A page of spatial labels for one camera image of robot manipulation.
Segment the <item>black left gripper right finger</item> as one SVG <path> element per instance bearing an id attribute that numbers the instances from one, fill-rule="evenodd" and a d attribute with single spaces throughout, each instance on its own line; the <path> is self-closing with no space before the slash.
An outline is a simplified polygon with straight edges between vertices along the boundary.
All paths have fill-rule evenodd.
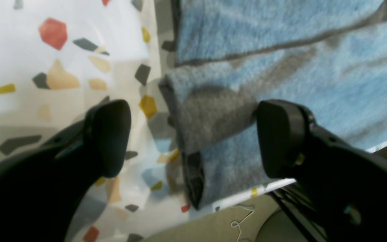
<path id="1" fill-rule="evenodd" d="M 293 178 L 330 242 L 387 242 L 387 159 L 319 126 L 305 106 L 261 101 L 257 134 L 269 178 Z"/>

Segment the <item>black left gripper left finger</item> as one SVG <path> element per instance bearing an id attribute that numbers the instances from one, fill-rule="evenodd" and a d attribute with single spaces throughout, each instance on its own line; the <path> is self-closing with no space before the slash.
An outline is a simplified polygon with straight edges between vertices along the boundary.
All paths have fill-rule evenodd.
<path id="1" fill-rule="evenodd" d="M 63 242 L 89 188 L 124 164 L 131 111 L 100 103 L 40 147 L 0 162 L 0 242 Z"/>

